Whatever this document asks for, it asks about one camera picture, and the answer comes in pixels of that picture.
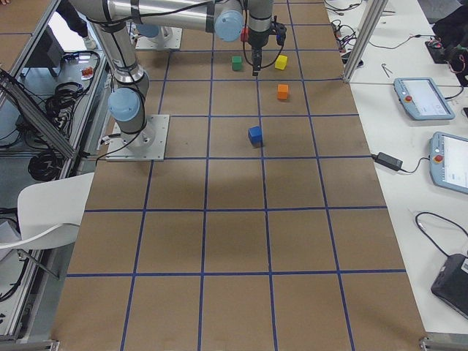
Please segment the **black gripper with block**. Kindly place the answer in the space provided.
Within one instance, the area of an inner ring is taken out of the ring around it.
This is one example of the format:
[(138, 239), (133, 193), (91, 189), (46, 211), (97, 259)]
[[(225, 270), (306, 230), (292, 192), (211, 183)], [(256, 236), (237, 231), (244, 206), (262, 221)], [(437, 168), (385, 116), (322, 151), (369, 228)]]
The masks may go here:
[(252, 48), (252, 75), (258, 76), (262, 66), (262, 48), (268, 44), (270, 31), (248, 30), (248, 40)]

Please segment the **silver robot arm holding block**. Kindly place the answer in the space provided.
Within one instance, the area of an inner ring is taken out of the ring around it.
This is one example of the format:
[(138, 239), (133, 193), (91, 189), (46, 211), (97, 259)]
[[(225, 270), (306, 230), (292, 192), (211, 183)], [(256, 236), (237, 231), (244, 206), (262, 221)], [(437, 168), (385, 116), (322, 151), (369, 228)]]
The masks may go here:
[(271, 36), (285, 41), (284, 25), (273, 15), (272, 1), (73, 1), (75, 9), (94, 25), (111, 65), (117, 89), (108, 109), (121, 133), (121, 148), (146, 158), (156, 144), (154, 120), (144, 100), (149, 78), (138, 63), (127, 22), (214, 33), (225, 42), (243, 37), (252, 48), (252, 74), (263, 69), (263, 48)]

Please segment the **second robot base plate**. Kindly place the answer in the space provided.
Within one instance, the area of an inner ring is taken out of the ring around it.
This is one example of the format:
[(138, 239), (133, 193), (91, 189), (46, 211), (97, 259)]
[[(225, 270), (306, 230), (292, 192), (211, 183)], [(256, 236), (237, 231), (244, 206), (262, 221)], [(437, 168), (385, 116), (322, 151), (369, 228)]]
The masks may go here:
[(181, 46), (181, 38), (183, 30), (176, 27), (159, 27), (155, 36), (154, 30), (141, 31), (142, 27), (138, 27), (133, 31), (135, 48), (137, 50), (179, 50)]

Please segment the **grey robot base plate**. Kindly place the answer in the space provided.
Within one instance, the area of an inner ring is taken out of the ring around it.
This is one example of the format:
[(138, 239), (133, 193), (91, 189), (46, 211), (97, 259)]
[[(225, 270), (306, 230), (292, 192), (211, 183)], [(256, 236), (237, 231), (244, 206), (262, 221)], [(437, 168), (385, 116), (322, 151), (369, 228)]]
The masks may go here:
[(111, 162), (163, 161), (169, 124), (169, 115), (147, 115), (146, 128), (133, 140), (133, 136), (121, 134), (115, 122), (113, 134), (119, 136), (110, 140), (105, 159)]

